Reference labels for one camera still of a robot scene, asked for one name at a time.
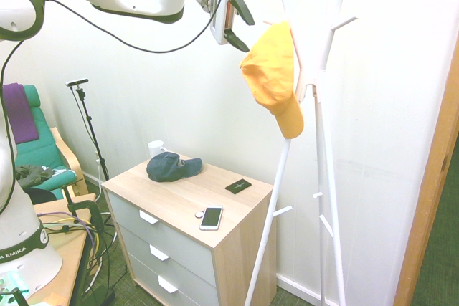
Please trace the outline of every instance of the wooden dresser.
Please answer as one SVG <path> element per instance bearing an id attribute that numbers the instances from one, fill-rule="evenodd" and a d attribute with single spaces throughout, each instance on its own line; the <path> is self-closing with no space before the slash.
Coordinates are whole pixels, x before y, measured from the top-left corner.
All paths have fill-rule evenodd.
<path id="1" fill-rule="evenodd" d="M 157 183 L 147 163 L 103 184 L 134 282 L 167 306 L 243 306 L 272 186 L 209 164 Z M 224 189 L 241 178 L 252 186 L 236 195 Z M 219 230 L 199 230 L 195 213 L 214 204 L 224 209 Z M 275 271 L 274 221 L 251 305 L 273 300 Z"/>

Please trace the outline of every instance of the white coat rack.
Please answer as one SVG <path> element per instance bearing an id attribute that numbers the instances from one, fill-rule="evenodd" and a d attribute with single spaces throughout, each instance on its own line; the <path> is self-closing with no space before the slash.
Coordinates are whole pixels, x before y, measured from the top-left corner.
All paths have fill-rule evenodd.
<path id="1" fill-rule="evenodd" d="M 319 40 L 319 59 L 314 73 L 315 75 L 305 75 L 302 61 L 304 55 L 298 45 L 298 28 L 290 23 L 291 34 L 293 39 L 293 46 L 295 47 L 298 62 L 300 67 L 300 74 L 298 77 L 298 84 L 296 87 L 296 97 L 300 102 L 304 100 L 306 94 L 306 88 L 311 85 L 313 88 L 313 96 L 315 99 L 316 108 L 316 142 L 317 142 L 317 159 L 318 159 L 318 193 L 314 194 L 313 197 L 318 199 L 319 219 L 320 219 L 320 251 L 321 251 L 321 306 L 325 305 L 325 245 L 326 245 L 326 232 L 327 231 L 333 237 L 333 249 L 335 256 L 335 269 L 336 279 L 338 284 L 338 295 L 340 306 L 346 306 L 346 298 L 344 293 L 344 278 L 343 278 L 343 264 L 341 260 L 341 240 L 339 237 L 339 222 L 338 222 L 338 206 L 336 203 L 336 184 L 335 184 L 335 173 L 333 166 L 333 152 L 331 145 L 331 134 L 328 123 L 328 115 L 326 112 L 326 106 L 323 103 L 323 95 L 321 94 L 319 83 L 322 77 L 326 74 L 326 65 L 328 56 L 330 55 L 331 44 L 333 42 L 333 36 L 335 31 L 342 28 L 343 26 L 351 23 L 356 17 L 350 17 L 345 20 L 339 20 L 339 12 L 343 0 L 328 0 L 327 12 L 325 18 L 325 26 L 323 28 L 323 34 Z M 265 220 L 265 226 L 263 228 L 262 238 L 260 247 L 258 249 L 257 258 L 255 260 L 255 266 L 252 273 L 252 279 L 250 280 L 249 290 L 245 300 L 245 306 L 250 306 L 252 302 L 253 292 L 255 290 L 255 284 L 257 277 L 260 272 L 261 262 L 265 254 L 266 245 L 268 243 L 268 237 L 273 222 L 273 217 L 277 216 L 284 211 L 289 209 L 281 209 L 275 211 L 275 206 L 278 201 L 280 183 L 282 181 L 285 162 L 287 161 L 288 151 L 290 149 L 291 139 L 285 139 L 283 150 L 280 156 L 278 170 L 276 172 L 273 192 L 271 194 L 271 200 L 268 207 L 268 213 Z M 326 192 L 324 188 L 324 180 L 328 183 L 328 198 L 330 201 L 331 208 L 331 224 L 327 221 L 323 214 L 323 195 Z"/>

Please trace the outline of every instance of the navy blue cap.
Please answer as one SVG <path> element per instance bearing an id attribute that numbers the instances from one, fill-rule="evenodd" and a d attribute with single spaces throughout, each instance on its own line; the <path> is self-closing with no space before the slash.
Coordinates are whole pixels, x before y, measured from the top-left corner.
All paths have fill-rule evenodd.
<path id="1" fill-rule="evenodd" d="M 177 153 L 163 152 L 154 156 L 146 166 L 148 177 L 156 182 L 174 182 L 202 171 L 201 158 L 180 159 Z"/>

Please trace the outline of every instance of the purple cloth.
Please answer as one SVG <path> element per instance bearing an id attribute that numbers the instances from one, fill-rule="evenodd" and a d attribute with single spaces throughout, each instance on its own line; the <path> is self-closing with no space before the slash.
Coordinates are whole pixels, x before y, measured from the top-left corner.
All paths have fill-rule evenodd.
<path id="1" fill-rule="evenodd" d="M 37 126 L 35 125 L 24 87 L 17 83 L 4 85 L 3 96 L 6 114 L 8 115 L 16 144 L 38 139 Z"/>

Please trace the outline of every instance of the white drawer handle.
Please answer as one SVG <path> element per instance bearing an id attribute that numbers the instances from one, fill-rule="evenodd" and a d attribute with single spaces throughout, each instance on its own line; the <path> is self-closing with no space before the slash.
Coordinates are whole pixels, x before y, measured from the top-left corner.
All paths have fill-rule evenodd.
<path id="1" fill-rule="evenodd" d="M 141 214 L 141 218 L 143 220 L 145 220 L 146 222 L 148 222 L 148 223 L 150 223 L 152 225 L 158 222 L 158 219 L 153 218 L 151 215 L 145 213 L 144 211 L 140 211 L 139 210 L 139 212 Z"/>
<path id="2" fill-rule="evenodd" d="M 161 276 L 158 276 L 158 282 L 159 282 L 159 285 L 163 287 L 165 290 L 167 290 L 169 293 L 173 293 L 178 290 L 173 285 L 171 285 L 169 282 L 167 282 L 165 279 L 163 279 Z"/>
<path id="3" fill-rule="evenodd" d="M 154 255 L 157 259 L 161 261 L 165 261 L 166 259 L 169 258 L 167 254 L 164 254 L 163 252 L 159 251 L 157 248 L 153 247 L 150 245 L 150 253 Z"/>

